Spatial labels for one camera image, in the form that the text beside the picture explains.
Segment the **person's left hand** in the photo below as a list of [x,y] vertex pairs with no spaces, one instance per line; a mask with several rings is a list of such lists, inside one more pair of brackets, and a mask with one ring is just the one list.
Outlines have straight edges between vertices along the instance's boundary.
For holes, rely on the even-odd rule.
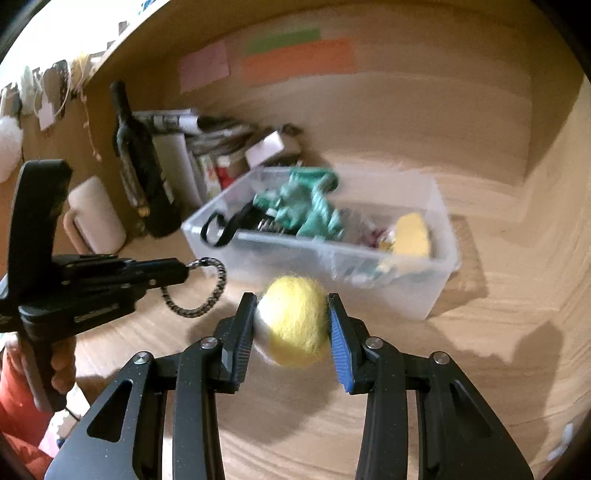
[[[13,372],[16,384],[30,390],[26,379],[26,365],[22,353],[21,341],[16,333],[8,333],[3,336],[4,353],[3,362]],[[67,394],[74,386],[76,380],[75,367],[76,338],[69,337],[52,345],[51,368],[54,371],[51,383],[60,394]]]

